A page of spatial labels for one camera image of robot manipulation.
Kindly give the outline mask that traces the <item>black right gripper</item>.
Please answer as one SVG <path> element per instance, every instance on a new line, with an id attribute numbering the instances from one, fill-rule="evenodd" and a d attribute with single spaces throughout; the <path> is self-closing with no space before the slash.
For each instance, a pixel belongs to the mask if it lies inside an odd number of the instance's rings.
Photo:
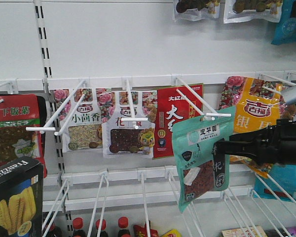
<path id="1" fill-rule="evenodd" d="M 296 165 L 296 123 L 277 120 L 264 129 L 231 135 L 229 141 L 221 139 L 214 147 L 219 154 L 248 157 L 259 165 Z"/>

